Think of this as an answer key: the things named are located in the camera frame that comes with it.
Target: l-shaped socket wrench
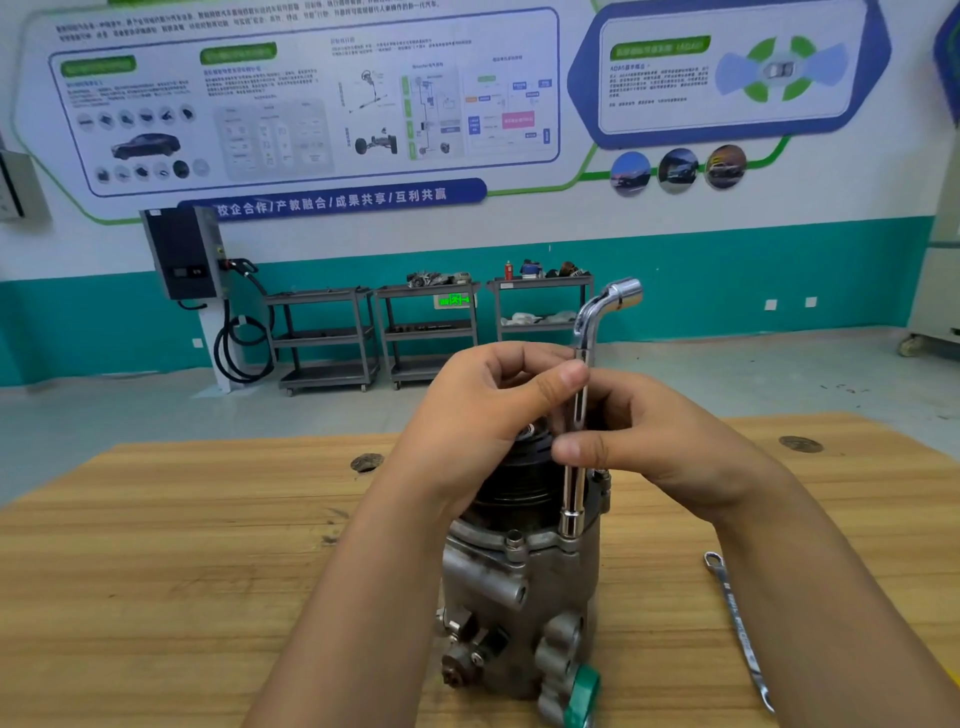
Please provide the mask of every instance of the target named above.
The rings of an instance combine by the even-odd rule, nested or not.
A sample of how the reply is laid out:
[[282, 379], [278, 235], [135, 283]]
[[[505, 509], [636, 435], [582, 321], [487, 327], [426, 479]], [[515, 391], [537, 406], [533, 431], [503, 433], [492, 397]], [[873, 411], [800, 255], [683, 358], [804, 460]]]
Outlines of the l-shaped socket wrench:
[[740, 646], [743, 647], [743, 656], [747, 660], [747, 668], [750, 670], [750, 676], [754, 679], [754, 685], [760, 692], [760, 699], [763, 705], [771, 713], [775, 713], [773, 703], [770, 702], [770, 691], [767, 690], [767, 684], [763, 680], [763, 673], [760, 672], [760, 665], [756, 661], [754, 648], [750, 644], [750, 638], [747, 637], [747, 630], [743, 626], [743, 619], [740, 618], [740, 610], [736, 606], [736, 599], [733, 598], [733, 589], [730, 587], [730, 579], [727, 577], [727, 564], [723, 556], [715, 551], [708, 551], [704, 554], [704, 563], [707, 569], [717, 577], [720, 582], [720, 588], [723, 590], [724, 600], [727, 602], [727, 608], [730, 610], [730, 617], [733, 620], [733, 628], [736, 630], [736, 637], [740, 640]]
[[[637, 279], [615, 280], [599, 296], [595, 296], [580, 309], [573, 324], [573, 348], [576, 357], [593, 366], [593, 357], [597, 345], [597, 329], [600, 319], [609, 311], [629, 308], [643, 300], [643, 285]], [[587, 387], [574, 395], [566, 410], [565, 429], [567, 432], [579, 432], [587, 421]], [[587, 471], [584, 468], [566, 466], [564, 468], [564, 505], [560, 512], [560, 535], [565, 539], [576, 539], [583, 535], [586, 511], [584, 496], [587, 488]]]

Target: forearm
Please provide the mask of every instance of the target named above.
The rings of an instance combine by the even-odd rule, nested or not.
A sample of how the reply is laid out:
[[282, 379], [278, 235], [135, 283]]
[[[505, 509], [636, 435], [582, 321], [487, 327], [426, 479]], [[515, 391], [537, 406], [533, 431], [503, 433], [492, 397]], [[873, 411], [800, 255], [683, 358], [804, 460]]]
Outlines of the forearm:
[[[392, 477], [387, 468], [379, 478]], [[411, 489], [379, 478], [244, 728], [414, 725], [448, 522]]]
[[782, 728], [960, 725], [960, 691], [792, 477], [716, 524]]

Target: green exit sign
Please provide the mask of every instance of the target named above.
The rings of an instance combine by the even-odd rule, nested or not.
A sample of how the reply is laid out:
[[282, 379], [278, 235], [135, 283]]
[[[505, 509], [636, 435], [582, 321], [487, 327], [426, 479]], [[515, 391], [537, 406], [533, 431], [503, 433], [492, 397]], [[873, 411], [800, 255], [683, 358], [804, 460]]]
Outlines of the green exit sign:
[[470, 308], [470, 294], [451, 293], [447, 296], [434, 296], [433, 307], [438, 311], [442, 308]]

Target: right hand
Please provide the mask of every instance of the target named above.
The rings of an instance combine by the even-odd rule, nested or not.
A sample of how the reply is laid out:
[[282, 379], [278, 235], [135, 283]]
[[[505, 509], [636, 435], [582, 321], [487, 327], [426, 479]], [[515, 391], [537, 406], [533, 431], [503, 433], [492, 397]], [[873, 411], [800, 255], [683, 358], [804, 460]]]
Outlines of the right hand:
[[640, 473], [713, 523], [797, 483], [743, 435], [649, 376], [592, 369], [588, 400], [588, 426], [600, 415], [606, 430], [560, 435], [553, 458], [561, 465]]

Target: wall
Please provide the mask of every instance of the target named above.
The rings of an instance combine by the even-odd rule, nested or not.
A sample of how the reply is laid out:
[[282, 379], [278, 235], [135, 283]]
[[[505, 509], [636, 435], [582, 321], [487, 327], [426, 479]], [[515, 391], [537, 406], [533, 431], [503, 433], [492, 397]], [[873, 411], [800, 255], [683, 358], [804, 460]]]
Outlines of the wall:
[[[601, 281], [642, 276], [646, 302], [611, 320], [607, 340], [902, 325], [953, 137], [931, 61], [953, 4], [881, 0], [893, 57], [861, 111], [837, 133], [794, 138], [730, 192], [699, 181], [670, 196], [652, 184], [624, 200], [608, 182], [580, 182], [427, 213], [224, 225], [228, 252], [266, 263], [272, 290], [379, 285], [416, 269], [488, 279], [524, 257], [573, 259]], [[11, 148], [18, 29], [28, 10], [61, 5], [0, 0], [0, 135]], [[742, 146], [760, 159], [776, 143]], [[691, 149], [703, 159], [715, 146]], [[654, 163], [666, 151], [643, 150]], [[615, 156], [598, 152], [588, 170]], [[95, 225], [41, 177], [53, 221], [0, 227], [0, 301], [12, 302], [0, 313], [0, 384], [207, 365], [191, 343], [196, 316], [162, 298], [142, 232]], [[803, 308], [806, 296], [818, 306]], [[762, 310], [768, 298], [778, 311]], [[480, 305], [489, 340], [489, 294]]]

